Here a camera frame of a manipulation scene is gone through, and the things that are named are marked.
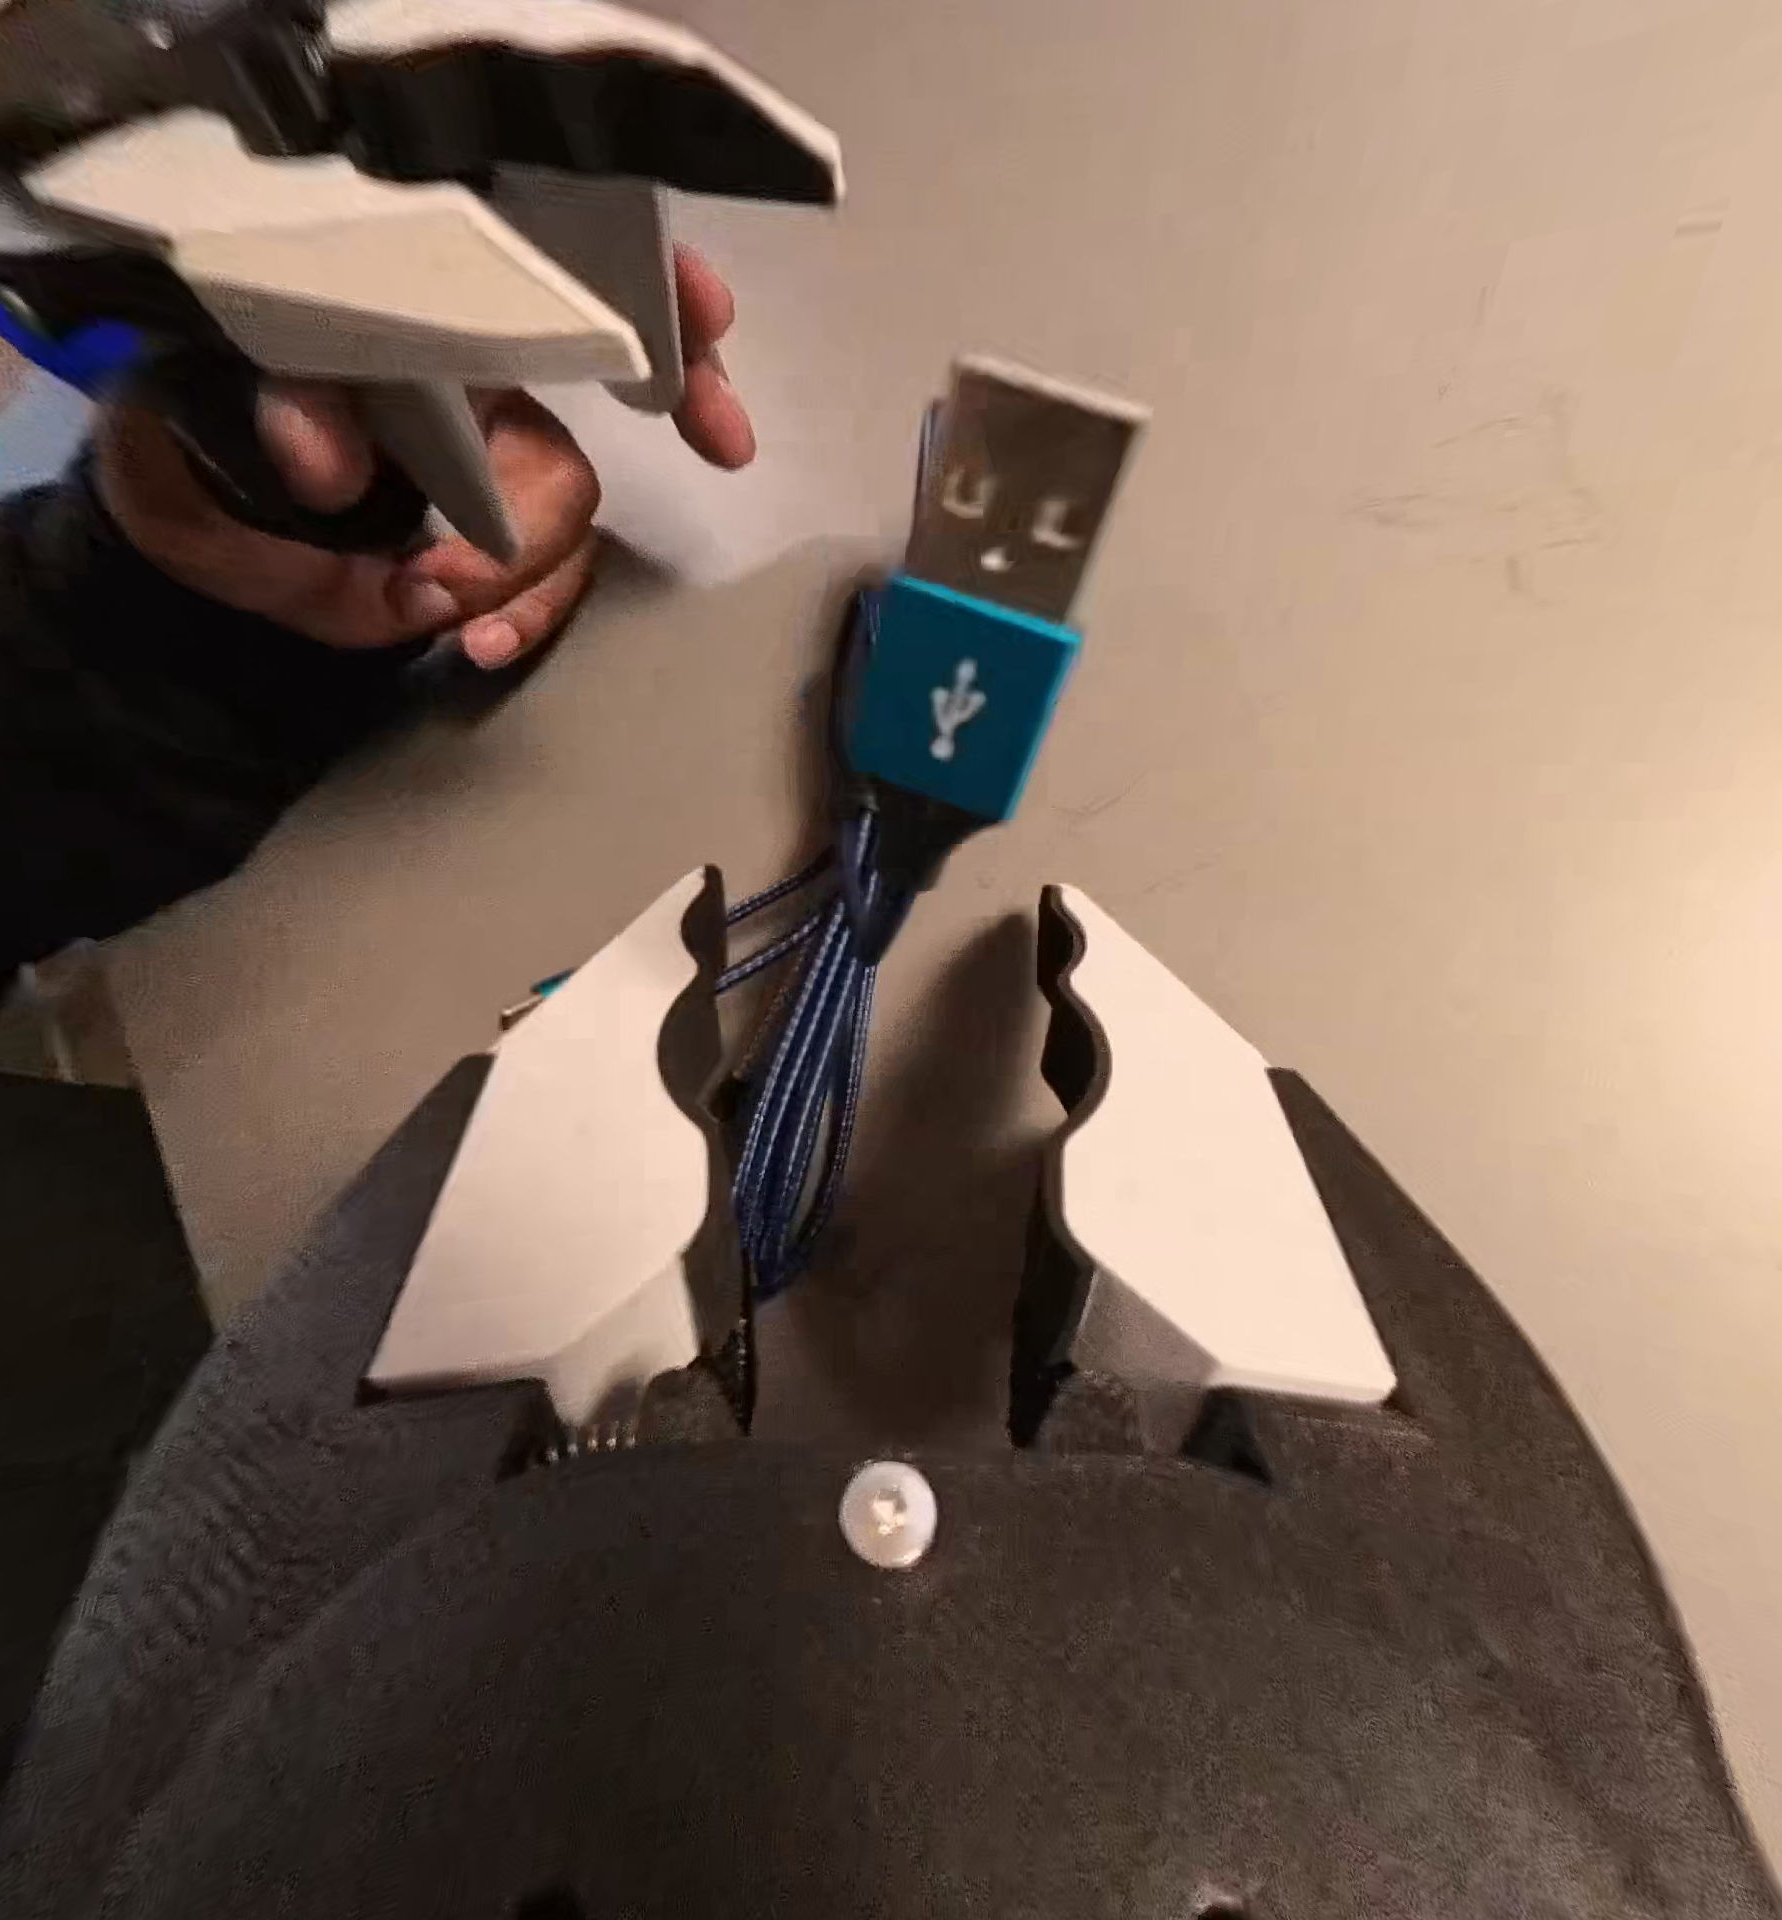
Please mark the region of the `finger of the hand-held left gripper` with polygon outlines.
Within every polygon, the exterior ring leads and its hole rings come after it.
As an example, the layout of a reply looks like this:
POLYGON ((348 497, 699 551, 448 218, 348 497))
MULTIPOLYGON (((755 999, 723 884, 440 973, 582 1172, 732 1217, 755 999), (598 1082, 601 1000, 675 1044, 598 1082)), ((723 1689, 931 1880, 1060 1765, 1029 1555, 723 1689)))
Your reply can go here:
POLYGON ((834 131, 708 40, 622 4, 335 4, 325 58, 354 159, 398 180, 541 169, 831 210, 834 131))
POLYGON ((262 372, 637 387, 632 322, 458 182, 256 156, 210 111, 98 134, 20 177, 53 214, 153 246, 262 372))

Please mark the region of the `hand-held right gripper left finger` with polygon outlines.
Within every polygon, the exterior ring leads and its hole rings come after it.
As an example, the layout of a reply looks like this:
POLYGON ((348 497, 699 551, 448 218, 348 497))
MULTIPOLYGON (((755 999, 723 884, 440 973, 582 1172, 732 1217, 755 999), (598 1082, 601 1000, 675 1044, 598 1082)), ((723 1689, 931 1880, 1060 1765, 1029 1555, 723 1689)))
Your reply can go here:
POLYGON ((366 1387, 533 1383, 565 1428, 627 1428, 746 1310, 715 866, 678 876, 495 1044, 366 1387))

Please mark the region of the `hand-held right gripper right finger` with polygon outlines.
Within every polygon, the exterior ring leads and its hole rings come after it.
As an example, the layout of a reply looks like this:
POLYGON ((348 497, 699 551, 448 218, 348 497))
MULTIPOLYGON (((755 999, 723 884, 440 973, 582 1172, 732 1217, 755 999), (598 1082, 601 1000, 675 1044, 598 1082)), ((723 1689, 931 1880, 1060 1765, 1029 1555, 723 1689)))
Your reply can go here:
POLYGON ((1097 899, 1038 899, 1061 1117, 1026 1231, 1015 1444, 1188 1444, 1222 1397, 1384 1411, 1399 1374, 1264 1053, 1097 899))

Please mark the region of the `person's left forearm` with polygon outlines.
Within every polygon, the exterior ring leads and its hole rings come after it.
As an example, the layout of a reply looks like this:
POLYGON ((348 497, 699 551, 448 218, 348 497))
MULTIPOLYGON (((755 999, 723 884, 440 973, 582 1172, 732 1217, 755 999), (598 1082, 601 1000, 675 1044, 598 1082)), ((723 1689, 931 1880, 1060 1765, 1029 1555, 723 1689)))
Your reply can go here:
POLYGON ((0 1002, 233 874, 398 714, 423 643, 339 652, 150 565, 89 457, 0 502, 0 1002))

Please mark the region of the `person's left hand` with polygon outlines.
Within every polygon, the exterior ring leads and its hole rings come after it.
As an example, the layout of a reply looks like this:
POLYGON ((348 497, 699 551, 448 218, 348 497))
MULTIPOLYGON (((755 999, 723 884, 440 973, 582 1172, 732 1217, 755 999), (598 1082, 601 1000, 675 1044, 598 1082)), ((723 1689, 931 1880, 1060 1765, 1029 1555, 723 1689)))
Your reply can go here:
MULTIPOLYGON (((671 271, 684 372, 671 424, 711 467, 744 469, 755 455, 755 435, 720 353, 734 327, 734 297, 687 244, 674 244, 671 271)), ((587 454, 538 399, 478 392, 470 405, 520 540, 509 565, 458 536, 393 558, 333 554, 254 532, 208 493, 169 425, 131 402, 100 414, 95 476, 134 548, 224 608, 345 652, 458 634, 474 665, 502 670, 559 634, 590 587, 601 488, 587 454)), ((367 493, 376 445, 343 390, 267 387, 254 424, 304 508, 340 513, 367 493)))

